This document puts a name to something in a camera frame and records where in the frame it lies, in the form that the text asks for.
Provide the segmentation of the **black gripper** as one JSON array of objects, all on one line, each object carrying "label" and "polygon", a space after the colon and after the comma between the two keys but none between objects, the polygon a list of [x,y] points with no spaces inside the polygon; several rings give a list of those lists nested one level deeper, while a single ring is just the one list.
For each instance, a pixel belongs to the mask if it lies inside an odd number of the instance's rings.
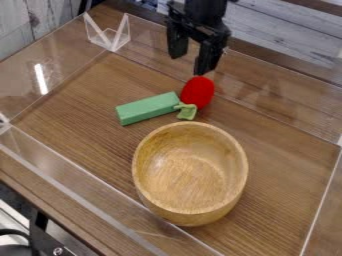
[{"label": "black gripper", "polygon": [[223,23],[227,4],[231,0],[176,0],[166,2],[168,54],[176,59],[187,54],[188,39],[199,44],[193,74],[212,71],[227,46],[231,31]]}]

